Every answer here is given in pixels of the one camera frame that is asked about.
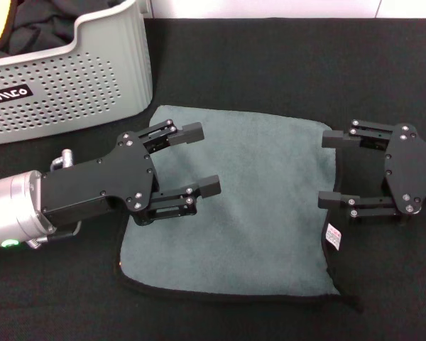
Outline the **grey yellow towel black trim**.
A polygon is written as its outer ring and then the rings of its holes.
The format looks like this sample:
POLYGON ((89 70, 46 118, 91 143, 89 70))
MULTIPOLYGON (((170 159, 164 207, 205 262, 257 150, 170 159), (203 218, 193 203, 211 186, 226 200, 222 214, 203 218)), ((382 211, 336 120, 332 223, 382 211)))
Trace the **grey yellow towel black trim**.
POLYGON ((17 0, 0 58, 59 48, 71 43, 80 16, 110 9, 124 0, 17 0))
POLYGON ((153 156, 161 188, 219 176, 220 194, 193 216, 123 222, 116 272, 131 290, 210 303, 342 303, 329 250, 340 239, 317 205, 337 182, 338 155, 321 146, 327 125, 278 115, 163 105, 151 123, 199 122, 203 141, 153 156))

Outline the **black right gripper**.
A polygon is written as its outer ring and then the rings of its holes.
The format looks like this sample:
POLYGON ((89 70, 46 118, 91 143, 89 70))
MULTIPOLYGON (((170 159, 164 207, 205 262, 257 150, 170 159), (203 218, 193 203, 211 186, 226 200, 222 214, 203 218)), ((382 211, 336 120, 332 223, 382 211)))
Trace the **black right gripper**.
POLYGON ((350 223, 405 225, 426 200, 426 141, 407 123, 391 126, 353 119, 346 131, 326 130, 322 148, 386 149, 384 170, 392 197, 360 197, 321 191, 318 207, 343 210, 350 223))

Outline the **grey perforated plastic storage box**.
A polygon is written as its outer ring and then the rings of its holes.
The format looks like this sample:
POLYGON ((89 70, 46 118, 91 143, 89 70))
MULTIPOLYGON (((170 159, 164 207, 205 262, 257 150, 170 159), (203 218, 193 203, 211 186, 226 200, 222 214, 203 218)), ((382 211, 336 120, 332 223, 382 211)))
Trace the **grey perforated plastic storage box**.
POLYGON ((74 29, 68 45, 0 58, 0 144, 106 124, 151 103, 139 0, 82 15, 74 29))

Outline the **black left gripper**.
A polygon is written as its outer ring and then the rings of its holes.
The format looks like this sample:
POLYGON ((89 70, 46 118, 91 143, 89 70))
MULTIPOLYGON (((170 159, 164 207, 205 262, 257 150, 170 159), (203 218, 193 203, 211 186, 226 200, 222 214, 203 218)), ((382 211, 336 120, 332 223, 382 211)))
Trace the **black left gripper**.
POLYGON ((172 119, 141 132, 120 136, 105 156, 46 173, 41 179, 41 208, 56 227, 126 208, 134 222, 145 226, 197 214, 197 199, 219 195, 219 176, 162 190, 150 154, 169 146, 204 139, 202 124, 177 128, 172 119))

